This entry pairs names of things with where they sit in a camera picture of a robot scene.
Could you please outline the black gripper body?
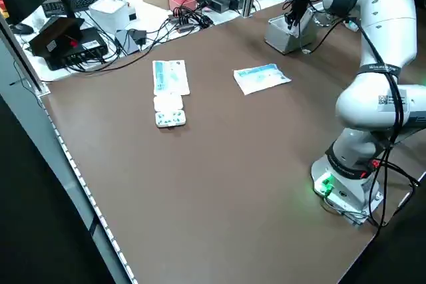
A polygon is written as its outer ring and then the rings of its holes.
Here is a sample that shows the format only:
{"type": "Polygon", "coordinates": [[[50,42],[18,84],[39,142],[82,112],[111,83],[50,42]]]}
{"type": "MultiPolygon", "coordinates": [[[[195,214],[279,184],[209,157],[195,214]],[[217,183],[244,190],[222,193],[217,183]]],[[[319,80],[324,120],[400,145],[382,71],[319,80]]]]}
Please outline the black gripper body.
{"type": "Polygon", "coordinates": [[[308,7],[309,0],[292,0],[289,18],[291,20],[300,20],[308,7]]]}

